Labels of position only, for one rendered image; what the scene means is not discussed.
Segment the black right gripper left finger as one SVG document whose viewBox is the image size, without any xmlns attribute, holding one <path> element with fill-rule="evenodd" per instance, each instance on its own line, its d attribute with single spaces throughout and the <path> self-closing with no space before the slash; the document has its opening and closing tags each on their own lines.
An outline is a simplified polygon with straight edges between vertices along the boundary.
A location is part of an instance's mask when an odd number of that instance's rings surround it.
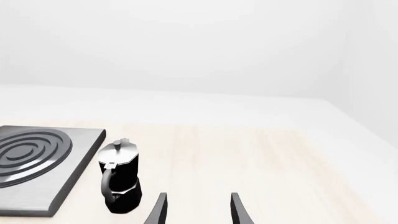
<svg viewBox="0 0 398 224">
<path fill-rule="evenodd" d="M 165 224 L 167 218 L 167 193 L 162 192 L 144 224 Z"/>
</svg>

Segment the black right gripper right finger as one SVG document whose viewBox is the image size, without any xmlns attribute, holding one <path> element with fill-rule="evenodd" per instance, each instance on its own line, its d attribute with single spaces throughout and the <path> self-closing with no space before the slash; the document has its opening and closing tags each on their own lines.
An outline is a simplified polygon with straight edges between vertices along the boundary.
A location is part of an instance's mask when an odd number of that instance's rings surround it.
<svg viewBox="0 0 398 224">
<path fill-rule="evenodd" d="M 231 193 L 230 210 L 233 224 L 254 224 L 236 192 Z"/>
</svg>

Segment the black moka pot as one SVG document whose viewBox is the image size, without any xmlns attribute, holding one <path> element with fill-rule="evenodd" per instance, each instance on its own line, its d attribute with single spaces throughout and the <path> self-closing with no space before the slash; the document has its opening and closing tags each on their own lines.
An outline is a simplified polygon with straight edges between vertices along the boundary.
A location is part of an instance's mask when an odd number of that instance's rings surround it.
<svg viewBox="0 0 398 224">
<path fill-rule="evenodd" d="M 125 214 L 137 208 L 142 198 L 137 146 L 128 138 L 109 143 L 98 151 L 98 163 L 102 173 L 100 190 L 108 210 Z"/>
</svg>

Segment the flat black stove plate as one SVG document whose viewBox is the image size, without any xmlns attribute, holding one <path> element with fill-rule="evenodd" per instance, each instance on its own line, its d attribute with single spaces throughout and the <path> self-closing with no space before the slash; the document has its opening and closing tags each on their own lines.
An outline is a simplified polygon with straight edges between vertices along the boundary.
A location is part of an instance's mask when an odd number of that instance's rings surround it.
<svg viewBox="0 0 398 224">
<path fill-rule="evenodd" d="M 106 138 L 101 128 L 0 126 L 0 217 L 52 217 Z"/>
</svg>

